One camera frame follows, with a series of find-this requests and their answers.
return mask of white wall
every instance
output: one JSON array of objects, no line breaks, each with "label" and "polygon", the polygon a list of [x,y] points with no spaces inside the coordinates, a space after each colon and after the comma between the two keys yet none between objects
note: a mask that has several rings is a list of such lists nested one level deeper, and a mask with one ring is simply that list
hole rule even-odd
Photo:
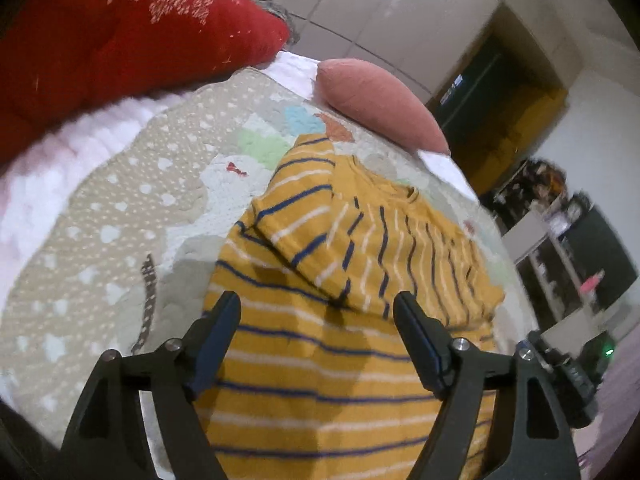
[{"label": "white wall", "polygon": [[[588,193],[640,268],[640,97],[583,70],[568,100],[569,109],[535,156],[563,168],[571,192]],[[621,303],[612,320],[617,336],[640,320],[638,281]]]}]

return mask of patterned blanket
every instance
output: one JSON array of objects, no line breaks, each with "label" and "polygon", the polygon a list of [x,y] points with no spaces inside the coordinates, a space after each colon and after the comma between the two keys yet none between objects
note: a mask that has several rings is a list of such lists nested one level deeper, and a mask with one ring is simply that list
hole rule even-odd
[{"label": "patterned blanket", "polygon": [[154,118],[94,171],[16,281],[0,326],[0,369],[27,420],[59,444],[101,352],[153,350],[184,334],[227,232],[306,133],[327,134],[338,153],[417,187],[464,228],[506,294],[498,347],[529,330],[522,285],[481,207],[397,146],[245,69]]}]

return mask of yellow striped shirt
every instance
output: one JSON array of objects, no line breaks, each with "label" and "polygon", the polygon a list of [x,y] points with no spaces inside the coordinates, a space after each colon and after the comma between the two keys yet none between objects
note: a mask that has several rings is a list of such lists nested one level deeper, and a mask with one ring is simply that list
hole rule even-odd
[{"label": "yellow striped shirt", "polygon": [[[324,136],[299,137],[232,228],[205,309],[224,290],[241,298],[241,325],[196,408],[230,478],[406,478],[440,403],[390,319],[396,294],[482,349],[502,300],[455,224]],[[493,402],[464,476],[478,471]]]}]

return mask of blue patch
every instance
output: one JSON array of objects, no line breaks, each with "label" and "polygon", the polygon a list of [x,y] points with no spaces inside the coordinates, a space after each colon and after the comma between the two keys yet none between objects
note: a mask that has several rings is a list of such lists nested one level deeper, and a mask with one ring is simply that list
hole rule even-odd
[{"label": "blue patch", "polygon": [[287,106],[284,109],[287,118],[289,133],[295,137],[303,134],[324,134],[326,125],[324,121],[309,112],[302,106]]}]

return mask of bed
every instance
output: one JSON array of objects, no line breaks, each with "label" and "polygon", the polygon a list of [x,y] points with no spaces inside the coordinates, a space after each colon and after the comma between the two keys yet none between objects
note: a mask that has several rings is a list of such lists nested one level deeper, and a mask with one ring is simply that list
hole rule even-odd
[{"label": "bed", "polygon": [[[281,52],[225,82],[123,99],[67,121],[2,176],[0,395],[54,444],[101,352],[154,349],[199,316],[226,232],[297,128],[335,129],[339,152],[410,182],[466,229],[506,293],[494,319],[502,352],[536,328],[499,232],[455,163],[408,154],[314,101],[317,64]],[[162,470],[157,428],[149,437]]]}]

